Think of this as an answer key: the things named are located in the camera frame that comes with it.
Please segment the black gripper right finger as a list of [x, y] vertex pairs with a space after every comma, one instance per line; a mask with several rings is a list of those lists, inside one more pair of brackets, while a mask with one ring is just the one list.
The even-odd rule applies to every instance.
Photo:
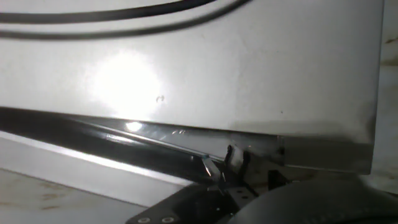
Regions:
[[278, 170], [269, 170], [267, 173], [267, 181], [268, 190], [273, 190], [289, 183], [289, 180]]

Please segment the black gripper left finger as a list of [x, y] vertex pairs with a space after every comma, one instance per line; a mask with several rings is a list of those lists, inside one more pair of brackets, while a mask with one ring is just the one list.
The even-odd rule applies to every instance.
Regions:
[[209, 156], [204, 156], [202, 162], [213, 181], [208, 191], [220, 193], [235, 205], [247, 205], [258, 197], [258, 194], [241, 176], [231, 170], [227, 163], [217, 164]]

